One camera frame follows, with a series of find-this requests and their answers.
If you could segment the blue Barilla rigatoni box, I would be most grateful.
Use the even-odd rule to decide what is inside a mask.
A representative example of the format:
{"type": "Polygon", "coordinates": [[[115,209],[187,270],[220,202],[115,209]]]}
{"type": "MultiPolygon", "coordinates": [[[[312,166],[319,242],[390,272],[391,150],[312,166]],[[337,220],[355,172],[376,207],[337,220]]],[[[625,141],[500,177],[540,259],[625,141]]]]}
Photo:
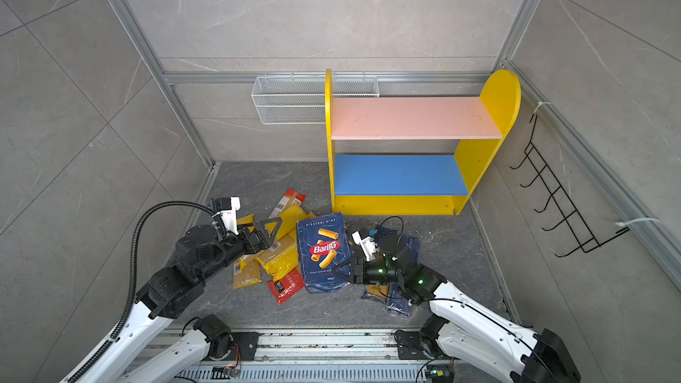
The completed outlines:
{"type": "Polygon", "coordinates": [[[333,267],[352,256],[342,213],[312,217],[296,224],[298,262],[308,293],[333,293],[349,285],[333,267]]]}

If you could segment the blue Barilla spaghetti bag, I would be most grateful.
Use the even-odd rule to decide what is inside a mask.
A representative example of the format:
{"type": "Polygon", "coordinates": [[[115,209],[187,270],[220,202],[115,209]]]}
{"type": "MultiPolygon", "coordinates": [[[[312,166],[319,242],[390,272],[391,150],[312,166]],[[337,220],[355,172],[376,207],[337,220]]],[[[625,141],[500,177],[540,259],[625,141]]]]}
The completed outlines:
{"type": "MultiPolygon", "coordinates": [[[[402,242],[406,244],[410,252],[413,262],[418,262],[421,241],[413,236],[402,237],[402,242]]],[[[410,317],[413,311],[413,304],[409,297],[405,294],[403,286],[406,285],[407,277],[402,276],[395,283],[390,283],[385,294],[388,296],[386,300],[386,311],[391,314],[402,315],[410,317]]]]}

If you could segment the blue yellow spaghetti bag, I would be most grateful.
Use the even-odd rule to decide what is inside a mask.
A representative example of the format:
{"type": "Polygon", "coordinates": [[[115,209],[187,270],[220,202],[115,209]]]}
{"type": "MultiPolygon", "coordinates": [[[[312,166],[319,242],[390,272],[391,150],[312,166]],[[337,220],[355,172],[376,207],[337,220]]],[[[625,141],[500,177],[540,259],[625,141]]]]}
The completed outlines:
{"type": "MultiPolygon", "coordinates": [[[[379,246],[381,244],[381,238],[393,232],[394,230],[389,230],[378,225],[375,229],[370,230],[369,235],[373,237],[374,242],[379,246]]],[[[361,298],[363,300],[386,303],[390,298],[389,288],[390,285],[367,285],[361,298]]]]}

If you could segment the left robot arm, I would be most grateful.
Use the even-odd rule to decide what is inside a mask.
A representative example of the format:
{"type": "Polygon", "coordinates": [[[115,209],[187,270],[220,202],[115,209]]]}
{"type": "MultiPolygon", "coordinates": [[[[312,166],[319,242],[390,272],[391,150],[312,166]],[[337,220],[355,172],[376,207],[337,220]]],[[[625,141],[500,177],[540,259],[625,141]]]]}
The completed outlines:
{"type": "Polygon", "coordinates": [[[283,221],[274,217],[239,223],[239,198],[219,198],[209,206],[187,200],[158,203],[139,218],[131,240],[129,290],[115,327],[67,376],[67,382],[113,382],[138,353],[204,293],[207,282],[244,255],[269,249],[283,221]],[[208,214],[210,225],[190,228],[175,244],[168,265],[138,285],[139,239],[146,221],[167,207],[189,207],[208,214]]]}

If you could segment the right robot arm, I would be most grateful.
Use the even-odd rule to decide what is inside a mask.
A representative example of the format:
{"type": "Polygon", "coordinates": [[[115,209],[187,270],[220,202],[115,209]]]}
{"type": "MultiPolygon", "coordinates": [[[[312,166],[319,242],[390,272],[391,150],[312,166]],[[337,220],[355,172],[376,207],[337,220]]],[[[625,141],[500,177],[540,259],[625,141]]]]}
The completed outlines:
{"type": "Polygon", "coordinates": [[[482,306],[411,254],[385,254],[368,262],[351,257],[333,267],[351,284],[390,284],[431,317],[420,329],[420,348],[431,358],[460,359],[501,382],[579,382],[576,364],[562,338],[537,333],[482,306]]]}

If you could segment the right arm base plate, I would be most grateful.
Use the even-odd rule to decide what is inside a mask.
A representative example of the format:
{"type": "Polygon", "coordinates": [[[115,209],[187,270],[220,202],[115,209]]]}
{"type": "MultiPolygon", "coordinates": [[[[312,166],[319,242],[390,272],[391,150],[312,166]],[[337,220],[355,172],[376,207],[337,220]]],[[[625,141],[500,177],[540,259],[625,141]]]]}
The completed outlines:
{"type": "Polygon", "coordinates": [[[430,360],[438,358],[442,353],[433,340],[420,332],[394,332],[398,356],[401,360],[430,360]]]}

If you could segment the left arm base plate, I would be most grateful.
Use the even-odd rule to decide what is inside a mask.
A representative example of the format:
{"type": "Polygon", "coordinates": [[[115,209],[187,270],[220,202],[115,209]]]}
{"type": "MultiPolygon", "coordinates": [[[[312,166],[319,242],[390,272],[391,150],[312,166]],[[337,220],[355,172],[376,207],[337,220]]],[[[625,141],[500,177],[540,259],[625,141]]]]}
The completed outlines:
{"type": "Polygon", "coordinates": [[[219,335],[216,338],[208,338],[209,351],[205,360],[228,361],[235,363],[240,361],[254,361],[260,334],[257,332],[237,332],[229,335],[219,335]]]}

